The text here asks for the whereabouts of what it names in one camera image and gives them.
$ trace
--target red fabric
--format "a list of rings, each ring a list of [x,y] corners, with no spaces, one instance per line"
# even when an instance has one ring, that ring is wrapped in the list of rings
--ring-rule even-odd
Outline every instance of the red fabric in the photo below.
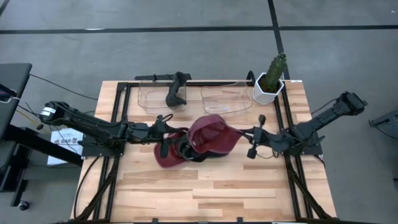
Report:
[[[197,153],[211,151],[226,154],[232,151],[242,134],[227,125],[222,117],[213,114],[197,119],[187,136]]]
[[[179,137],[183,136],[184,134],[185,133],[172,133],[172,134],[168,134],[167,138],[175,139],[175,138],[179,138]],[[169,145],[169,153],[167,154],[167,157],[161,158],[160,157],[160,143],[157,143],[155,145],[155,149],[154,149],[154,154],[155,154],[157,163],[163,168],[168,168],[168,167],[176,166],[183,162],[187,162],[184,158],[182,158],[181,156],[178,155],[177,150],[178,149],[177,149],[176,144],[170,144]]]

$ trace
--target transparent tray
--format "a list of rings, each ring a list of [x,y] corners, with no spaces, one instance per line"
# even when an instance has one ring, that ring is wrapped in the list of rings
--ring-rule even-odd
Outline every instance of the transparent tray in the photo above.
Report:
[[[144,108],[148,114],[169,114],[183,112],[185,105],[168,107],[166,96],[169,94],[169,86],[172,81],[147,81],[144,80],[138,86],[138,105]],[[178,97],[187,100],[187,87],[181,86],[178,89]]]
[[[204,86],[201,90],[203,107],[208,114],[238,116],[252,106],[252,88],[246,82],[225,86]]]

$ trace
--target caster wheel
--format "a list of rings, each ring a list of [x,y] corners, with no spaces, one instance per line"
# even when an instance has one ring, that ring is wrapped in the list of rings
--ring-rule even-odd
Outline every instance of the caster wheel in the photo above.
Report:
[[[19,208],[21,211],[27,210],[27,209],[29,208],[29,202],[26,202],[26,201],[21,200],[21,201],[19,202],[18,208]]]

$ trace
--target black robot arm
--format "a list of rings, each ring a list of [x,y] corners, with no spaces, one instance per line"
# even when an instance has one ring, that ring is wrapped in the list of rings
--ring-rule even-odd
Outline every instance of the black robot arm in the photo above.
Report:
[[[162,142],[164,134],[181,131],[166,124],[171,118],[172,114],[166,117],[159,115],[152,126],[146,123],[128,122],[125,116],[119,122],[110,123],[71,108],[67,103],[57,101],[46,103],[40,114],[42,123],[53,126],[65,125],[76,129],[93,137],[96,141],[93,144],[110,149],[126,142],[131,144]]]
[[[322,140],[322,138],[315,137],[315,133],[319,129],[341,116],[356,116],[362,113],[366,105],[366,101],[361,100],[355,93],[345,92],[336,99],[335,104],[331,108],[320,113],[310,121],[293,125],[278,134],[268,133],[262,128],[266,122],[266,117],[260,115],[259,127],[242,130],[246,134],[252,134],[251,137],[248,137],[253,145],[248,151],[248,157],[251,159],[256,157],[256,148],[259,145],[271,147],[273,151],[279,153],[300,154],[306,146],[316,145]]]

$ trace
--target printed label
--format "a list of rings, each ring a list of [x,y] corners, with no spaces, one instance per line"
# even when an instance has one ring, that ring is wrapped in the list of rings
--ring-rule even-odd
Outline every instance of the printed label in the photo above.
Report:
[[[50,112],[48,112],[48,111],[42,111],[42,112],[41,112],[41,115],[50,116]]]
[[[50,113],[55,113],[55,110],[53,108],[44,108],[43,111],[48,111]]]

